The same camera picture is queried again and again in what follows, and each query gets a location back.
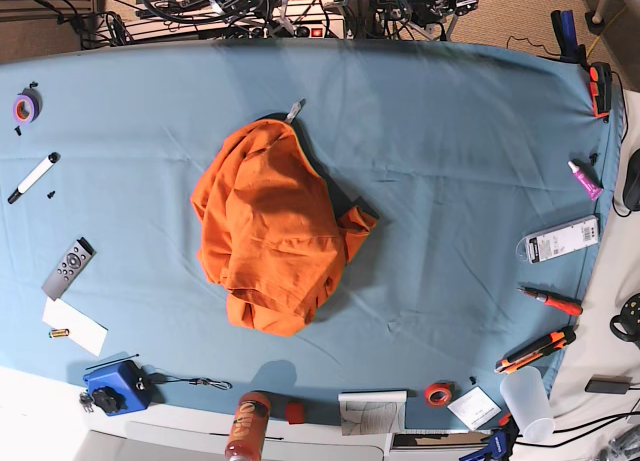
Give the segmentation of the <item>orange t-shirt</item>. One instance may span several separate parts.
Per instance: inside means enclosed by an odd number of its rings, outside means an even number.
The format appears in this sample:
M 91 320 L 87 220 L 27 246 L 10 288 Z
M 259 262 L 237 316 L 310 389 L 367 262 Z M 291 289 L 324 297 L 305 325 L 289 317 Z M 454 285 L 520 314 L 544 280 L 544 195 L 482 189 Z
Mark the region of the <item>orange t-shirt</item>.
M 304 151 L 302 105 L 231 133 L 191 195 L 197 257 L 227 291 L 231 324 L 293 336 L 336 291 L 377 219 L 334 211 L 326 179 Z

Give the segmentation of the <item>blue table cloth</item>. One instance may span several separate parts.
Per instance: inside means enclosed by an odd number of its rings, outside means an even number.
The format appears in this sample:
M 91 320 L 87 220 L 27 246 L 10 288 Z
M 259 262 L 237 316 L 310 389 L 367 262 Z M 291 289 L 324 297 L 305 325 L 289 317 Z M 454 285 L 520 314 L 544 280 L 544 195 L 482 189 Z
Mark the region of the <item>blue table cloth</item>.
M 41 112 L 19 125 L 25 88 Z M 379 222 L 313 323 L 281 337 L 228 321 L 225 289 L 196 256 L 190 196 L 229 134 L 296 101 L 336 210 L 357 203 Z M 597 249 L 533 265 L 515 248 L 608 217 L 611 194 L 592 201 L 567 162 L 612 189 L 623 130 L 620 101 L 594 117 L 581 67 L 463 43 L 196 42 L 5 64 L 2 195 L 46 155 L 60 160 L 1 206 L 1 363 L 81 382 L 93 359 L 49 338 L 42 284 L 84 237 L 95 256 L 64 298 L 108 330 L 104 356 L 232 384 L 169 385 L 166 403 L 230 412 L 258 389 L 337 424 L 342 392 L 407 390 L 408 427 L 457 429 L 423 390 L 477 383 L 498 399 L 496 361 L 568 323 L 518 286 L 581 297 Z

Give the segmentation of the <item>small red block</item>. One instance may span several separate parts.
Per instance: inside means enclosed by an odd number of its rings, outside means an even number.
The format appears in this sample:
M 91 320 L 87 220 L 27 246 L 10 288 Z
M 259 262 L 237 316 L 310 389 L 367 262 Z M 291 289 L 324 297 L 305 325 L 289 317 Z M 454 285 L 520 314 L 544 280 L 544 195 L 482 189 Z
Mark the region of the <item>small red block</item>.
M 302 402 L 290 401 L 286 405 L 285 417 L 290 425 L 301 425 L 305 423 L 305 407 Z

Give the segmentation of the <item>spiral notebook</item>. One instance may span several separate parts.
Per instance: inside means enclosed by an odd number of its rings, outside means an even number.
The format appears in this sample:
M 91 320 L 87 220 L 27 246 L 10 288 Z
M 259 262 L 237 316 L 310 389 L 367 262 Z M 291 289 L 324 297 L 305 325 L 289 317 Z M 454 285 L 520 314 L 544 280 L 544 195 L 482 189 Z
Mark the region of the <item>spiral notebook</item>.
M 393 434 L 405 429 L 406 391 L 341 393 L 343 436 Z

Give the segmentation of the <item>white power strip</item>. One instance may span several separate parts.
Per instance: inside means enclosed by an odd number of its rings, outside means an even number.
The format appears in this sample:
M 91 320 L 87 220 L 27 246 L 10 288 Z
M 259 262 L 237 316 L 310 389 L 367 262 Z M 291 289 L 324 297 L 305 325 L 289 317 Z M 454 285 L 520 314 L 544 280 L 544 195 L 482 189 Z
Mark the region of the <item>white power strip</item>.
M 294 0 L 277 6 L 266 21 L 256 14 L 234 16 L 228 21 L 202 25 L 179 24 L 149 18 L 127 22 L 134 43 L 204 39 L 299 38 L 351 39 L 344 12 L 329 0 Z

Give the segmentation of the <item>red tape roll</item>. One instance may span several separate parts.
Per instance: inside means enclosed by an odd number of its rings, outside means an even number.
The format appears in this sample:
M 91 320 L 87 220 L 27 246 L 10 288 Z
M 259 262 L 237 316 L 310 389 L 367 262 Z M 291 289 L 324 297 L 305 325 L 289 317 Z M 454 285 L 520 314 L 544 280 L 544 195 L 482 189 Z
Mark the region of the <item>red tape roll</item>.
M 451 381 L 435 382 L 424 390 L 426 403 L 431 407 L 448 405 L 454 397 L 455 383 Z

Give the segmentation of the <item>orange drink bottle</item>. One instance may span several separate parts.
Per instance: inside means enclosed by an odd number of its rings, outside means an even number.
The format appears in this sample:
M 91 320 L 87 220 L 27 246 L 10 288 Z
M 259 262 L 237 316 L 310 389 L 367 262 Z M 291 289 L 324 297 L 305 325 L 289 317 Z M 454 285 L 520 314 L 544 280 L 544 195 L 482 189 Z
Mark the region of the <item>orange drink bottle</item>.
M 271 401 L 260 391 L 244 394 L 238 403 L 231 426 L 225 458 L 260 461 L 271 413 Z

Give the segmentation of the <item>grey remote control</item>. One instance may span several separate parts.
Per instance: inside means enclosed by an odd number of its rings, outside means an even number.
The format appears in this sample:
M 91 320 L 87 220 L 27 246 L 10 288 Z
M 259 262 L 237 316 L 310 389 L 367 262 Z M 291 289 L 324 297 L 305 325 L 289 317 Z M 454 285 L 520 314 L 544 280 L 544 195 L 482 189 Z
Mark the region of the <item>grey remote control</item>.
M 52 300 L 59 299 L 94 255 L 94 248 L 84 237 L 77 239 L 43 283 L 42 290 L 46 296 Z

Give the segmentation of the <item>blue clamp box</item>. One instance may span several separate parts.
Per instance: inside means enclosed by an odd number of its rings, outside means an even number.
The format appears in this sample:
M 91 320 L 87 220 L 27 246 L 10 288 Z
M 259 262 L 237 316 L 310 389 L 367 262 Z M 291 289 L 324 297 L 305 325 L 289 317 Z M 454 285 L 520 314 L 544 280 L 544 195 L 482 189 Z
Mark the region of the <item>blue clamp box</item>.
M 144 411 L 152 402 L 148 377 L 131 360 L 94 369 L 83 381 L 93 404 L 109 417 Z

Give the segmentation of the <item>red screwdriver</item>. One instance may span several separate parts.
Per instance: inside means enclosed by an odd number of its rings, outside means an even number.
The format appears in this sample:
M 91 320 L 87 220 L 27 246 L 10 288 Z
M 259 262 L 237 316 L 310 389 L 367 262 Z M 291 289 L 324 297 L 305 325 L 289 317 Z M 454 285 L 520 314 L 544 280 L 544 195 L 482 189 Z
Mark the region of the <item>red screwdriver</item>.
M 544 305 L 561 310 L 570 316 L 580 316 L 583 313 L 582 306 L 573 299 L 562 298 L 561 296 L 532 287 L 518 287 L 518 290 L 530 296 Z

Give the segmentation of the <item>clear plastic cup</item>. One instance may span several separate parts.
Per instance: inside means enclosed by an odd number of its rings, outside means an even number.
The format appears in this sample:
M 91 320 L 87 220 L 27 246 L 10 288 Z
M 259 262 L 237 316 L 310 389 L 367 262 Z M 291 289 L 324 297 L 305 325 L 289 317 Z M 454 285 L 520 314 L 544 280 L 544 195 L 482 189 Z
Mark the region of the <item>clear plastic cup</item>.
M 526 442 L 541 443 L 552 435 L 555 420 L 537 368 L 527 366 L 508 374 L 500 393 Z

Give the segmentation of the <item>black white marker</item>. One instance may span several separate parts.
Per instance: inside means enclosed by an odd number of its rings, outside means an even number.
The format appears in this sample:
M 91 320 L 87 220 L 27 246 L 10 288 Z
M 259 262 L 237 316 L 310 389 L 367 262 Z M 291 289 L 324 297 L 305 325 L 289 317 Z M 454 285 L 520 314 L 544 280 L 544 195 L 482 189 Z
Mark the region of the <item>black white marker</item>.
M 9 204 L 15 203 L 23 194 L 25 194 L 47 171 L 60 160 L 58 152 L 52 152 L 45 157 L 16 187 L 13 193 L 8 197 Z

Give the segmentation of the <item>small AA battery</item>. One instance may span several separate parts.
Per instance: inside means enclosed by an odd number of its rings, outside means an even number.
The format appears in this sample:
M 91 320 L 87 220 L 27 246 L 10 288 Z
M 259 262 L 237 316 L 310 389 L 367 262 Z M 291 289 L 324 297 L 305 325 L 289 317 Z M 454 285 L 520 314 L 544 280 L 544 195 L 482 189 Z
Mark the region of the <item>small AA battery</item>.
M 49 332 L 49 337 L 51 339 L 68 337 L 69 335 L 70 335 L 69 329 L 52 329 Z

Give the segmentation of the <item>orange black table clamp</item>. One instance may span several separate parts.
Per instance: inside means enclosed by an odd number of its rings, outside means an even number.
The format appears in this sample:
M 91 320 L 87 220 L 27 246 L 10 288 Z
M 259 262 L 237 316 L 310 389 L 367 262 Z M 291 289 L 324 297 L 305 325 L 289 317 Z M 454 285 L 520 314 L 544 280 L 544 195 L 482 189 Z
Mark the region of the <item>orange black table clamp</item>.
M 608 63 L 594 62 L 589 67 L 590 93 L 594 116 L 607 118 L 612 103 L 612 71 Z

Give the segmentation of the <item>black power adapter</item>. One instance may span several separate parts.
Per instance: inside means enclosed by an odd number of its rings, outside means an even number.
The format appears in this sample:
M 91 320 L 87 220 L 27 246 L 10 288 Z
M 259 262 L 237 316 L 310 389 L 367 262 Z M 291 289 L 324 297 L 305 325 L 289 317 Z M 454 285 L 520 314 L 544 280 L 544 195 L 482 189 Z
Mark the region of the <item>black power adapter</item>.
M 605 376 L 592 376 L 587 382 L 584 391 L 586 393 L 594 394 L 612 394 L 612 395 L 624 395 L 632 387 L 632 383 L 621 377 L 605 377 Z

